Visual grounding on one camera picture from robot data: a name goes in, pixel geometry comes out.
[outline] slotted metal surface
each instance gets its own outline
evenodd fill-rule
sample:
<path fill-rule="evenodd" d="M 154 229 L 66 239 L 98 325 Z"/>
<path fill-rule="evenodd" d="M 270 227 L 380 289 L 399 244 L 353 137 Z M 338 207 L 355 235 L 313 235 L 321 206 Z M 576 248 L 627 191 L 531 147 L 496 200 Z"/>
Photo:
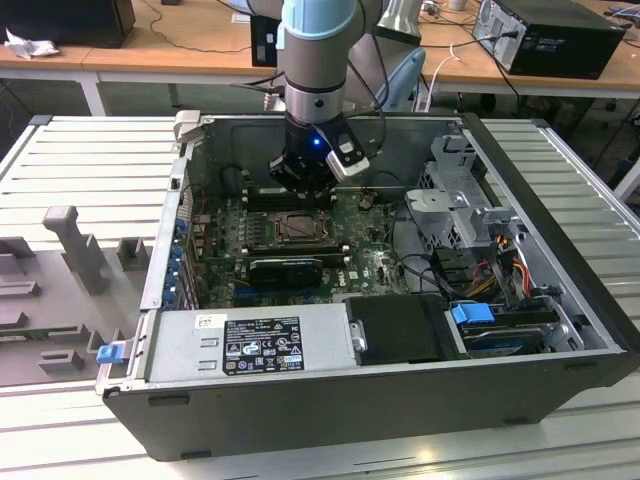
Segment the slotted metal surface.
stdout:
<path fill-rule="evenodd" d="M 519 129 L 514 129 L 512 121 L 485 124 L 629 318 L 640 327 L 638 219 L 550 129 L 538 128 L 528 121 L 516 123 Z M 500 202 L 509 205 L 495 178 L 489 176 L 487 181 Z"/>
<path fill-rule="evenodd" d="M 153 246 L 179 156 L 172 117 L 54 117 L 32 130 L 22 151 L 5 160 L 11 164 L 0 167 L 0 238 L 58 249 L 42 219 L 48 207 L 74 205 L 78 228 L 101 247 L 123 237 Z"/>

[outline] black computer tower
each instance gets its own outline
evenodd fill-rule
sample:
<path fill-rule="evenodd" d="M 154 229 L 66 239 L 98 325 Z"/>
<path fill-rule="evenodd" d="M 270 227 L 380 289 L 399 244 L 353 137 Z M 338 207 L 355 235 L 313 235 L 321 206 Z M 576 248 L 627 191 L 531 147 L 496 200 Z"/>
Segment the black computer tower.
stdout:
<path fill-rule="evenodd" d="M 8 28 L 57 45 L 119 48 L 135 20 L 131 0 L 0 0 L 2 40 Z"/>
<path fill-rule="evenodd" d="M 481 44 L 511 75 L 588 79 L 600 77 L 624 34 L 570 0 L 485 0 L 473 29 L 477 39 L 498 37 Z"/>

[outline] blue plastic clip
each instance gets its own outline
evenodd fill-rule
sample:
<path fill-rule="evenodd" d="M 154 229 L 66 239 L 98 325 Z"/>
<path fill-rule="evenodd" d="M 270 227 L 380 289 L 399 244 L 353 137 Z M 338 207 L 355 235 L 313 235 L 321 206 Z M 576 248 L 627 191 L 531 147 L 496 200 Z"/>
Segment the blue plastic clip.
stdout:
<path fill-rule="evenodd" d="M 177 283 L 178 277 L 176 277 L 175 275 L 167 275 L 167 277 L 164 279 L 164 284 L 168 287 L 175 287 Z"/>
<path fill-rule="evenodd" d="M 451 314 L 457 325 L 461 323 L 493 323 L 496 321 L 491 307 L 486 303 L 461 303 L 451 309 Z"/>
<path fill-rule="evenodd" d="M 168 270 L 170 272 L 177 272 L 180 270 L 181 263 L 176 259 L 169 259 Z"/>
<path fill-rule="evenodd" d="M 98 364 L 105 363 L 124 363 L 124 345 L 103 345 L 98 349 L 96 355 Z"/>
<path fill-rule="evenodd" d="M 182 218 L 176 218 L 176 230 L 179 233 L 184 233 L 187 230 L 187 222 Z"/>

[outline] power supply label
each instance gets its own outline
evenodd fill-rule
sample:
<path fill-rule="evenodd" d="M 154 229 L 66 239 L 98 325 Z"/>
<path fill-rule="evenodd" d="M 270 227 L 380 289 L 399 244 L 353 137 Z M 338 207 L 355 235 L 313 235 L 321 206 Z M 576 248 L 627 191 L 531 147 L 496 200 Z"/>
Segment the power supply label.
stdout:
<path fill-rule="evenodd" d="M 227 375 L 304 370 L 299 317 L 228 320 L 224 324 Z"/>

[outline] desk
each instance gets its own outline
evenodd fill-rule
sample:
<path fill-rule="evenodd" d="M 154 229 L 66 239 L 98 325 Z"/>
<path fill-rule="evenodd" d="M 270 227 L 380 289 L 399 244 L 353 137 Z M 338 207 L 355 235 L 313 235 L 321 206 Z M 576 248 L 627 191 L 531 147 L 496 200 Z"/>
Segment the desk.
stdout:
<path fill-rule="evenodd" d="M 598 0 L 579 1 L 600 14 L 610 5 L 623 5 Z M 469 0 L 465 12 L 443 13 L 443 17 L 460 23 L 465 19 L 473 19 L 477 10 L 478 3 L 475 0 Z M 423 14 L 423 17 L 434 21 L 426 14 Z M 420 27 L 422 44 L 449 45 L 473 40 L 467 31 L 456 25 L 422 23 Z M 495 62 L 480 45 L 459 47 L 455 53 L 461 58 L 461 61 L 449 61 L 440 69 L 436 79 L 436 91 L 512 93 L 500 75 Z M 427 79 L 432 78 L 438 64 L 448 56 L 449 50 L 446 48 L 427 48 L 427 61 L 422 70 Z M 640 49 L 620 43 L 598 80 L 511 75 L 508 78 L 518 93 L 522 95 L 636 99 L 640 96 Z"/>
<path fill-rule="evenodd" d="M 187 0 L 181 6 L 162 6 L 160 0 L 133 0 L 136 25 L 121 49 L 62 47 L 62 55 L 31 61 L 0 49 L 0 77 L 38 80 L 68 80 L 80 83 L 93 115 L 105 115 L 98 89 L 100 82 L 142 82 L 168 84 L 229 84 L 271 75 L 272 68 L 251 66 L 250 50 L 239 53 L 202 53 L 176 48 L 150 31 L 157 31 L 174 43 L 201 49 L 238 50 L 250 45 L 249 26 L 231 23 L 232 13 L 214 0 Z M 613 2 L 580 0 L 602 13 Z M 469 0 L 464 13 L 444 13 L 461 22 L 472 19 L 478 8 Z M 421 25 L 423 43 L 449 45 L 471 39 L 456 25 Z M 437 91 L 510 94 L 495 63 L 480 45 L 456 50 L 462 61 L 448 62 L 438 74 Z M 448 49 L 427 49 L 423 73 L 431 78 L 435 68 L 449 55 Z M 548 95 L 600 98 L 638 98 L 640 96 L 640 49 L 620 44 L 598 80 L 544 77 L 510 77 L 522 95 Z"/>
<path fill-rule="evenodd" d="M 172 46 L 150 30 L 164 33 L 176 44 L 203 50 L 240 50 L 251 46 L 248 24 L 231 22 L 233 12 L 214 0 L 187 0 L 163 6 L 160 0 L 133 0 L 136 24 L 120 49 L 61 47 L 61 55 L 23 60 L 0 49 L 0 78 L 78 82 L 92 115 L 108 114 L 98 89 L 101 82 L 165 84 L 242 83 L 267 77 L 273 68 L 252 67 L 251 49 L 238 53 L 203 53 Z"/>

